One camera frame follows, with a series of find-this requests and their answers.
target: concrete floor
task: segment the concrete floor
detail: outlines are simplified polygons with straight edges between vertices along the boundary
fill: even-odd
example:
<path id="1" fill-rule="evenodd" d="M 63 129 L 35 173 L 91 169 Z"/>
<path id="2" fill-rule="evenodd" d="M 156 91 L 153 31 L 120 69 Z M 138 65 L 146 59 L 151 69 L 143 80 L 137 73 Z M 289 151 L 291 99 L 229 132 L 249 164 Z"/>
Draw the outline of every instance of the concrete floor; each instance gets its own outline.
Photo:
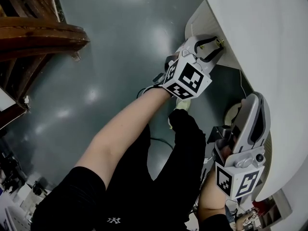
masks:
<path id="1" fill-rule="evenodd" d="M 5 137 L 23 171 L 46 178 L 53 188 L 86 150 L 92 137 L 137 92 L 151 85 L 165 58 L 184 41 L 185 25 L 202 0 L 60 0 L 69 24 L 83 27 L 91 43 L 81 61 L 55 56 L 30 97 L 30 113 L 11 123 Z M 227 107 L 243 98 L 239 71 L 217 66 L 213 83 L 193 100 L 190 114 L 209 135 Z M 170 100 L 150 123 L 151 135 L 174 144 L 167 117 Z M 206 156 L 210 157 L 212 146 Z M 171 149 L 153 141 L 148 168 L 156 178 Z"/>

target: white surface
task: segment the white surface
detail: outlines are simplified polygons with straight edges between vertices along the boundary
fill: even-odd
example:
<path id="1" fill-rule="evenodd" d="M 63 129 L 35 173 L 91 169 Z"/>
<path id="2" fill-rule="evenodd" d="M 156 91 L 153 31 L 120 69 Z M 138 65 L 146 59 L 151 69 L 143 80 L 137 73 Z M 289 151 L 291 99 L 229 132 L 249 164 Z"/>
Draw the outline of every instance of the white surface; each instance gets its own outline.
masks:
<path id="1" fill-rule="evenodd" d="M 269 103 L 273 157 L 259 201 L 308 154 L 308 1 L 207 1 L 251 86 Z"/>
<path id="2" fill-rule="evenodd" d="M 185 27 L 185 39 L 200 34 L 210 34 L 217 36 L 220 40 L 223 39 L 225 42 L 224 53 L 217 64 L 240 69 L 240 65 L 237 62 L 228 41 L 226 40 L 226 36 L 222 32 L 206 0 L 200 4 Z M 215 43 L 205 44 L 203 50 L 198 47 L 197 57 L 205 58 L 215 49 L 217 49 L 217 45 Z"/>
<path id="3" fill-rule="evenodd" d="M 30 222 L 25 219 L 25 212 L 16 206 L 5 208 L 9 231 L 30 231 Z"/>
<path id="4" fill-rule="evenodd" d="M 285 220 L 271 227 L 271 231 L 298 231 L 306 223 L 308 218 L 308 158 L 301 168 L 282 188 L 292 213 Z"/>
<path id="5" fill-rule="evenodd" d="M 185 225 L 188 230 L 190 231 L 198 231 L 199 230 L 199 224 L 198 224 L 198 219 L 195 216 L 194 213 L 191 213 L 189 215 L 189 221 L 185 222 Z"/>
<path id="6" fill-rule="evenodd" d="M 7 192 L 3 192 L 0 195 L 0 224 L 4 226 L 5 221 L 5 208 L 8 206 L 14 206 L 14 202 Z"/>
<path id="7" fill-rule="evenodd" d="M 15 104 L 15 101 L 0 88 L 0 111 L 5 110 L 13 104 Z"/>
<path id="8" fill-rule="evenodd" d="M 27 196 L 29 195 L 31 190 L 32 189 L 27 184 L 23 185 L 22 188 L 19 189 L 17 195 L 13 199 L 14 203 L 16 204 L 16 206 L 20 207 L 20 205 L 27 198 Z"/>

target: white curved panel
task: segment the white curved panel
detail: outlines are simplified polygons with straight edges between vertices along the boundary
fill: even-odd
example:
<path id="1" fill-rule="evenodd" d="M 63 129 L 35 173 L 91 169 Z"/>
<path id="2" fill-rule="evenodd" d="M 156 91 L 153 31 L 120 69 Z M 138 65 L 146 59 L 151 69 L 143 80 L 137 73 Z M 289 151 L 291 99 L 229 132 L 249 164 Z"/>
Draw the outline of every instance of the white curved panel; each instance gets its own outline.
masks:
<path id="1" fill-rule="evenodd" d="M 269 103 L 272 163 L 260 201 L 308 154 L 308 1 L 207 1 L 251 86 Z"/>
<path id="2" fill-rule="evenodd" d="M 0 111 L 7 109 L 15 104 L 15 101 L 0 88 Z"/>

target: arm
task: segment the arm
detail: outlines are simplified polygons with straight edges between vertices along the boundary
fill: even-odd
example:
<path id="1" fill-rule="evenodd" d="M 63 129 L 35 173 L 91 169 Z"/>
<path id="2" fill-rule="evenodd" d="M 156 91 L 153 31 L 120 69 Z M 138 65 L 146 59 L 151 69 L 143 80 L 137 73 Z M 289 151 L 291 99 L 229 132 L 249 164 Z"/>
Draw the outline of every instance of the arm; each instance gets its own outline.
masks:
<path id="1" fill-rule="evenodd" d="M 108 186 L 115 167 L 128 147 L 141 134 L 155 112 L 170 98 L 162 89 L 151 89 L 117 114 L 93 138 L 77 162 L 95 172 Z"/>
<path id="2" fill-rule="evenodd" d="M 221 150 L 221 154 L 224 158 L 227 158 L 231 154 L 231 149 L 229 146 L 224 147 Z M 226 195 L 222 190 L 216 185 L 215 179 L 215 165 L 212 167 L 209 176 L 207 177 L 205 183 L 201 188 L 201 193 L 199 197 L 197 217 L 199 224 L 205 219 L 217 215 L 226 214 L 225 203 Z"/>

